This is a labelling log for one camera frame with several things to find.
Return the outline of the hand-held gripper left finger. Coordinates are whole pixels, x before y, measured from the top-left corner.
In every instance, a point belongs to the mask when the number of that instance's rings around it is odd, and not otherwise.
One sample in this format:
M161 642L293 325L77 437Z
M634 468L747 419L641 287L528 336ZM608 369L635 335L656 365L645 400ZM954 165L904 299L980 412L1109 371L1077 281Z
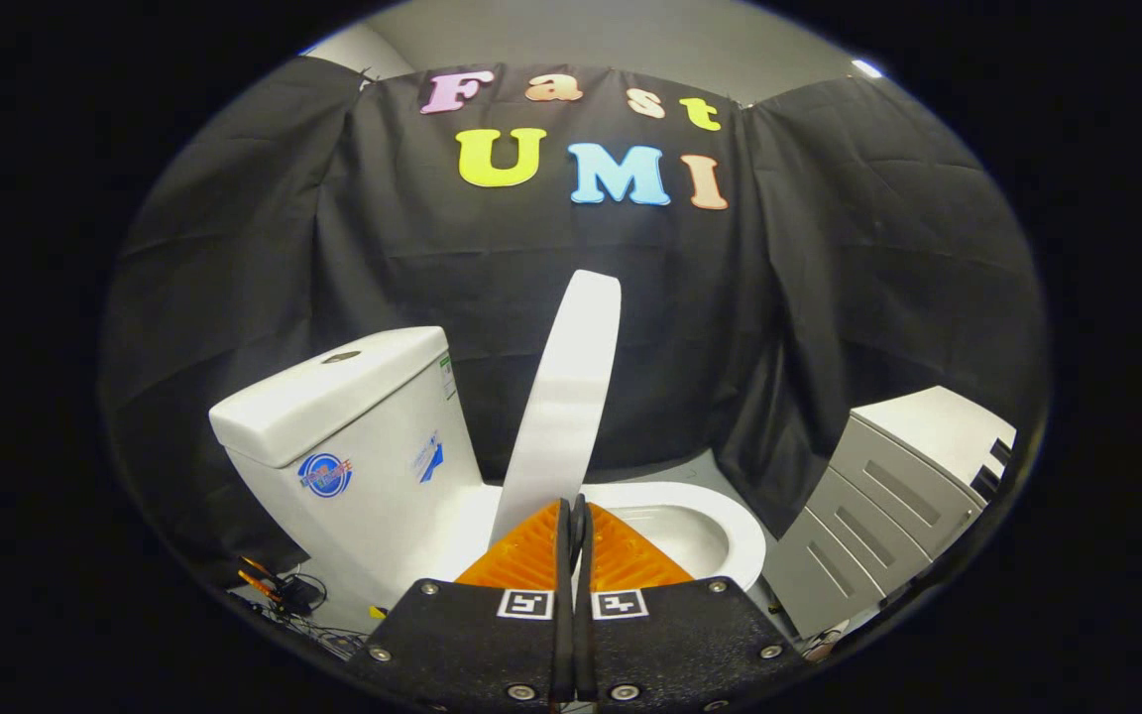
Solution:
M409 709L558 709L574 700L577 510L557 499L455 580L417 579L349 677Z

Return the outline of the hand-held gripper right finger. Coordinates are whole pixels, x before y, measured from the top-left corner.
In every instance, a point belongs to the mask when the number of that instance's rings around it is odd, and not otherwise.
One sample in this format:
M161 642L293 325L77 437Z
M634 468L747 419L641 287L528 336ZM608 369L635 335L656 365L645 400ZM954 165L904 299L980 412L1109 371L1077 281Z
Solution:
M593 709L751 709L810 663L726 575L675 572L620 519L579 498L571 682Z

